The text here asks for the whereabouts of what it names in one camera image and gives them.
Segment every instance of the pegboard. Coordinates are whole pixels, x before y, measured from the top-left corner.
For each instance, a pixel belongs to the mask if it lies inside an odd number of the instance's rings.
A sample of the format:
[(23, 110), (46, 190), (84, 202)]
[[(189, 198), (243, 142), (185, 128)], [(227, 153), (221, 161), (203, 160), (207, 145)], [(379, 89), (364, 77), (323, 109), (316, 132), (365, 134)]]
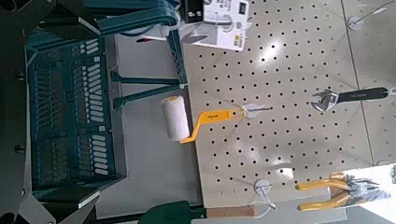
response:
[[(346, 17), (362, 17), (385, 0), (345, 1)], [(367, 87), (396, 86), (396, 4), (387, 10), (368, 17), (361, 30), (349, 30), (356, 72), (361, 89)], [(396, 127), (396, 98), (390, 96), (381, 101), (364, 102), (364, 113), (370, 136), (374, 162), (396, 162), (394, 131)]]
[(205, 207), (259, 200), (257, 179), (274, 202), (318, 191), (294, 185), (372, 165), (361, 104), (326, 113), (309, 102), (357, 81), (340, 1), (250, 1), (254, 24), (243, 52), (185, 46), (194, 121), (207, 110), (267, 105), (255, 119), (204, 125), (196, 140)]

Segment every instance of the teal plastic crate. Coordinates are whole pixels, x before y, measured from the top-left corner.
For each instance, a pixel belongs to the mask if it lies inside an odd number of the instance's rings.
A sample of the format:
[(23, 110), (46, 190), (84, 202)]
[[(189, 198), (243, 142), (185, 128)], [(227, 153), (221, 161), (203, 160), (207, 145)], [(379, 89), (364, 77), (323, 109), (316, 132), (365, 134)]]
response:
[(39, 53), (28, 73), (33, 190), (117, 179), (104, 39)]

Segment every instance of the pegboard hook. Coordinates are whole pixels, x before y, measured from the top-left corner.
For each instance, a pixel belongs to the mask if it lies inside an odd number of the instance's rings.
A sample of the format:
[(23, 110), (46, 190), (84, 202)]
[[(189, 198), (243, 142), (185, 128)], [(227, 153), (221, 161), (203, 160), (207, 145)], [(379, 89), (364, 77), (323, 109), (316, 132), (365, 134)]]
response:
[(270, 191), (272, 185), (266, 181), (266, 180), (257, 180), (256, 183), (254, 184), (254, 190), (256, 193), (260, 194), (262, 196), (262, 200), (268, 204), (272, 209), (277, 210), (277, 207), (274, 203), (271, 202), (271, 200), (268, 198), (268, 192)]

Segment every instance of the metal rod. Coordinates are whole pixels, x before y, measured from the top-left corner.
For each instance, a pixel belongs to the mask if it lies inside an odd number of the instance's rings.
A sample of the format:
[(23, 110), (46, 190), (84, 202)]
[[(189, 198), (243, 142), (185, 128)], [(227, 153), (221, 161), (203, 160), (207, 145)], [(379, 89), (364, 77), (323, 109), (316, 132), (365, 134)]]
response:
[(180, 89), (179, 85), (169, 85), (169, 86), (160, 87), (160, 88), (150, 90), (150, 91), (142, 91), (142, 92), (138, 92), (138, 93), (135, 93), (132, 95), (118, 97), (113, 100), (113, 107), (115, 109), (117, 109), (131, 101), (135, 101), (138, 99), (146, 98), (149, 96), (161, 94), (161, 93), (168, 92), (168, 91), (175, 91), (175, 90), (179, 90), (179, 89)]
[(390, 3), (394, 3), (394, 2), (395, 2), (395, 1), (390, 1), (390, 2), (387, 2), (386, 4), (383, 4), (383, 5), (380, 6), (380, 7), (376, 7), (373, 11), (371, 11), (370, 13), (368, 13), (367, 15), (363, 16), (362, 18), (358, 19), (357, 21), (355, 21), (355, 22), (353, 22), (353, 23), (354, 23), (354, 24), (358, 24), (358, 22), (360, 22), (360, 21), (366, 19), (366, 18), (369, 17), (370, 15), (373, 15), (373, 14), (374, 14), (377, 10), (379, 10), (380, 8), (385, 7), (385, 6), (389, 5)]
[(271, 110), (271, 108), (248, 109), (247, 112), (256, 112), (256, 111), (264, 111), (264, 110)]

